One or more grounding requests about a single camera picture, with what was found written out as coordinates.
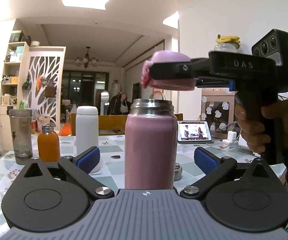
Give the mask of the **person's right hand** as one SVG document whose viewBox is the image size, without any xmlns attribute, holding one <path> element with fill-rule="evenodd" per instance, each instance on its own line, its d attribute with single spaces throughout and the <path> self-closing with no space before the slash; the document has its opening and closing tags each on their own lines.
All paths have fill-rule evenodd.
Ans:
<svg viewBox="0 0 288 240">
<path fill-rule="evenodd" d="M 280 139 L 283 140 L 284 146 L 288 147 L 288 100 L 262 107 L 261 114 L 266 119 L 282 120 Z M 235 107 L 235 116 L 241 128 L 241 135 L 249 149 L 258 154 L 263 153 L 271 142 L 266 126 L 259 121 L 250 120 L 244 107 L 239 104 Z"/>
</svg>

